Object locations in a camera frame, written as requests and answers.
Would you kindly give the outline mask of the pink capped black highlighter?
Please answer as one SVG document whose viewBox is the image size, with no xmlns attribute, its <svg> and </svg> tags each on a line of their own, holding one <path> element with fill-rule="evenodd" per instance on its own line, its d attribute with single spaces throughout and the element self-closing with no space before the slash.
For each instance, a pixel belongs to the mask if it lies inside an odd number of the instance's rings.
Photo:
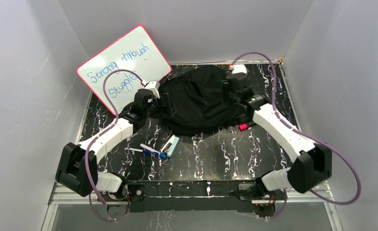
<svg viewBox="0 0 378 231">
<path fill-rule="evenodd" d="M 240 131 L 244 131 L 244 130 L 246 130 L 246 129 L 252 128 L 252 127 L 255 126 L 255 125 L 256 125 L 256 123 L 255 123 L 254 121 L 249 121 L 249 122 L 246 122 L 246 123 L 240 124 L 240 125 L 238 126 L 238 129 L 239 129 Z"/>
</svg>

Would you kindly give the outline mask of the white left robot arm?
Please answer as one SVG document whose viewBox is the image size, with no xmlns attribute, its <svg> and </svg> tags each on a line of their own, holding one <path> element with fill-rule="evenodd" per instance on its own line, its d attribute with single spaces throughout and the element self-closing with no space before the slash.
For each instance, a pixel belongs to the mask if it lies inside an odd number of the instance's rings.
<svg viewBox="0 0 378 231">
<path fill-rule="evenodd" d="M 152 90 L 139 89 L 134 100 L 103 131 L 78 144 L 70 142 L 64 146 L 55 174 L 56 182 L 82 197 L 92 192 L 108 192 L 116 200 L 125 199 L 129 192 L 126 178 L 100 172 L 98 164 L 119 143 L 140 130 L 148 117 L 170 116 L 174 112 L 168 93 L 155 95 Z"/>
</svg>

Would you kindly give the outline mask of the black student backpack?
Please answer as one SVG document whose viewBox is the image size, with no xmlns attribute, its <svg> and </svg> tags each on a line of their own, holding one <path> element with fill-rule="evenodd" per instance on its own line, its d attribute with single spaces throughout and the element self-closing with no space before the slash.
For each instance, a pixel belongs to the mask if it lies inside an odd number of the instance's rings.
<svg viewBox="0 0 378 231">
<path fill-rule="evenodd" d="M 169 95 L 175 113 L 159 122 L 175 135 L 188 136 L 247 123 L 246 108 L 223 102 L 222 82 L 226 77 L 225 70 L 206 65 L 163 81 L 159 92 Z"/>
</svg>

